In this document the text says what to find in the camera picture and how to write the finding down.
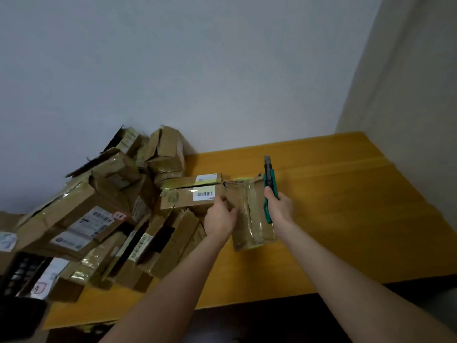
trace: wooden surface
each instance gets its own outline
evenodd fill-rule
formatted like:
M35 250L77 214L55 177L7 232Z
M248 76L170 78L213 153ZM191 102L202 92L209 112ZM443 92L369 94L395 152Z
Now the wooden surface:
M191 155L187 173L253 176L264 155L296 222L366 275L388 283L457 273L457 235L362 133ZM235 253L229 240L197 308L313 292L281 242ZM53 304L44 329L118 319L141 296L86 287L76 304Z

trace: clear packing tape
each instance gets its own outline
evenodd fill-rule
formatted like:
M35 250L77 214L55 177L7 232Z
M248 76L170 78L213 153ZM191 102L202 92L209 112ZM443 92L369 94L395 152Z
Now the clear packing tape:
M235 251L275 242L273 225L266 222L263 211L263 178L229 181L225 182L225 187L229 205L239 207L237 225L232 233Z

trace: pile of cardboard boxes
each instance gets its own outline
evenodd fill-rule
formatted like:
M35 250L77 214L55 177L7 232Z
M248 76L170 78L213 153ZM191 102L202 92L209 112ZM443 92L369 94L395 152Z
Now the pile of cardboard boxes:
M243 207L236 250L274 242L259 179L226 188L220 173L185 177L185 165L177 130L162 126L148 138L121 128L47 202L28 215L0 214L2 294L74 302L84 286L145 292L205 238L201 221L216 195ZM27 272L14 267L32 260Z

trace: wooden table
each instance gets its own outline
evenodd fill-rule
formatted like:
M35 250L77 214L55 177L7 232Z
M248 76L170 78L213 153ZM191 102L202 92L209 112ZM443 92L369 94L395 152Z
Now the wooden table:
M264 155L296 222L366 275L388 283L457 273L457 235L362 133L190 155L187 173L253 176ZM235 253L229 240L197 308L313 292L281 242ZM141 296L86 287L77 303L53 304L44 329L116 320Z

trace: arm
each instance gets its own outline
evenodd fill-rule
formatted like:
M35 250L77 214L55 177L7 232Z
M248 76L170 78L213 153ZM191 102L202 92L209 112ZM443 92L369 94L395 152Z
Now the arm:
M292 220L292 202L265 188L277 236L353 342L457 342L425 311L344 262Z
M232 233L238 209L220 197L205 217L206 238L149 290L100 343L177 342L184 334L211 268Z

